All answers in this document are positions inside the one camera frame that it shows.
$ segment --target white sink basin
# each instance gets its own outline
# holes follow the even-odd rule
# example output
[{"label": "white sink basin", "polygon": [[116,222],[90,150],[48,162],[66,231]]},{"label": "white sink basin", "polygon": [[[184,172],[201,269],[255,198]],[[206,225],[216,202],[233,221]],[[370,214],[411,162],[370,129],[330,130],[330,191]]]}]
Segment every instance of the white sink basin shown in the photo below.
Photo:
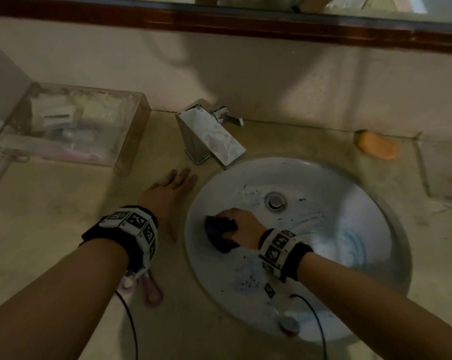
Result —
[{"label": "white sink basin", "polygon": [[[205,290],[229,313],[264,332],[284,336],[277,321],[279,315],[288,315],[299,321],[302,339],[321,340],[307,305],[289,299],[297,293],[318,313],[327,341],[352,334],[300,283],[288,279],[282,284],[270,277],[257,251],[236,248],[221,254],[213,247],[204,230],[205,216],[232,207],[253,211],[268,228],[303,235],[316,253],[397,290],[404,292],[409,286],[408,245],[399,242],[390,221],[355,183],[318,163],[298,159],[238,163],[211,179],[194,199],[185,226],[186,249]],[[273,298],[264,290],[267,283],[275,289]]]}]

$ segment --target wire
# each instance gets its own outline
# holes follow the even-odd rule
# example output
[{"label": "wire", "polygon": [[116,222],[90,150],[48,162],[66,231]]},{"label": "wire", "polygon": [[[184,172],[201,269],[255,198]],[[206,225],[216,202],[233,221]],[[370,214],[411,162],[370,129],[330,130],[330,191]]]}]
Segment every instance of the wire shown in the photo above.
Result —
[{"label": "wire", "polygon": [[319,331],[321,331],[321,338],[322,338],[322,357],[324,360],[328,360],[328,352],[326,350],[326,339],[324,337],[324,332],[322,331],[322,326],[321,326],[321,322],[319,321],[319,317],[316,314],[316,311],[312,308],[312,306],[309,304],[308,301],[306,301],[306,299],[302,296],[300,296],[299,294],[291,294],[289,296],[289,298],[294,298],[294,297],[298,297],[301,298],[307,305],[308,307],[311,309],[311,311],[313,311],[314,317],[316,317],[316,321],[318,321],[318,326],[319,326]]},{"label": "wire", "polygon": [[129,307],[127,306],[126,301],[124,298],[119,294],[117,290],[115,290],[116,296],[118,296],[119,300],[123,303],[123,306],[126,310],[127,316],[129,317],[129,322],[131,322],[131,328],[133,329],[133,337],[134,337],[134,347],[136,349],[136,357],[135,359],[138,360],[138,338],[136,337],[136,328],[134,328],[134,322],[133,322],[133,316],[131,316],[131,312],[129,311]]}]

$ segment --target countertop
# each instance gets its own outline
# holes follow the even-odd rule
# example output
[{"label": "countertop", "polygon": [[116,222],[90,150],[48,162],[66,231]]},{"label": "countertop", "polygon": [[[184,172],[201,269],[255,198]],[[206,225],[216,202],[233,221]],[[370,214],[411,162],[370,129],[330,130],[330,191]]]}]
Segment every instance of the countertop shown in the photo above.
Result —
[{"label": "countertop", "polygon": [[[350,132],[252,121],[227,129],[247,149],[246,159],[294,156],[325,161],[384,201],[409,239],[413,273],[408,297],[452,326],[452,208],[426,196],[412,140],[398,138],[402,151],[390,162],[363,154]],[[317,345],[274,338],[232,318],[197,282],[181,227],[195,193],[221,168],[213,159],[194,165],[184,153],[172,113],[152,112],[127,177],[103,167],[41,159],[11,164],[0,182],[0,304],[74,250],[100,216],[133,203],[142,189],[184,166],[199,176],[199,183],[174,213],[175,228],[163,232],[152,264],[163,303],[148,309],[140,290],[127,296],[139,358],[319,358]],[[328,352],[330,359],[378,359],[360,341],[328,344]],[[130,324],[114,297],[81,359],[133,358]]]}]

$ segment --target wooden mirror frame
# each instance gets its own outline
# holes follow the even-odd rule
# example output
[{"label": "wooden mirror frame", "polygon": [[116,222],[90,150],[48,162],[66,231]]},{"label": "wooden mirror frame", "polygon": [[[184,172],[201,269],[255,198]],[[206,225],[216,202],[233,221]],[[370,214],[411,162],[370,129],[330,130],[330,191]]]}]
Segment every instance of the wooden mirror frame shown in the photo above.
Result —
[{"label": "wooden mirror frame", "polygon": [[452,23],[136,0],[0,0],[0,16],[452,53]]}]

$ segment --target faucet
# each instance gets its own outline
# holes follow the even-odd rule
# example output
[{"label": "faucet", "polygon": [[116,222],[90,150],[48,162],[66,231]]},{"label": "faucet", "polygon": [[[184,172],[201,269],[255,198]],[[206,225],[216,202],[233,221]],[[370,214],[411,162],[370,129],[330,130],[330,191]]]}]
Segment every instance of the faucet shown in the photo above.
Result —
[{"label": "faucet", "polygon": [[228,169],[246,152],[222,126],[228,121],[238,126],[244,125],[243,119],[230,116],[226,107],[209,112],[197,104],[176,114],[176,120],[186,146],[185,151],[196,164],[212,155],[224,169]]}]

